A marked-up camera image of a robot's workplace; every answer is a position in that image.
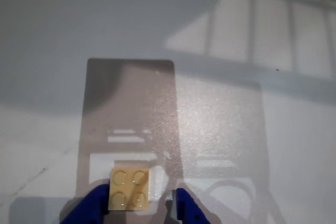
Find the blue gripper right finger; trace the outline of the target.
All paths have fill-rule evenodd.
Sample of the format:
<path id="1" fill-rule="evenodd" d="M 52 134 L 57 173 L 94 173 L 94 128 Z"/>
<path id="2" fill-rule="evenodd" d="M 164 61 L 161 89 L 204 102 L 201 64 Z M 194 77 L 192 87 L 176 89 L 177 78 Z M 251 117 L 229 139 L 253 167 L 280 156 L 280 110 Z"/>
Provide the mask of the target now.
<path id="1" fill-rule="evenodd" d="M 165 223 L 221 223 L 188 189 L 180 187 L 165 193 Z"/>

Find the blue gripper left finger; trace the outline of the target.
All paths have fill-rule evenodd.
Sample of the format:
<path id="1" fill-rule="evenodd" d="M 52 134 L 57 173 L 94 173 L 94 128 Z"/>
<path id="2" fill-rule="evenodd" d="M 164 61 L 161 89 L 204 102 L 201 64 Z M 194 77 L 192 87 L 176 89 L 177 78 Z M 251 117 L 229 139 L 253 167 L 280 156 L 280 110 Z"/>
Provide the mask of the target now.
<path id="1" fill-rule="evenodd" d="M 109 184 L 95 187 L 60 223 L 103 223 L 104 217 L 108 214 L 109 189 Z"/>

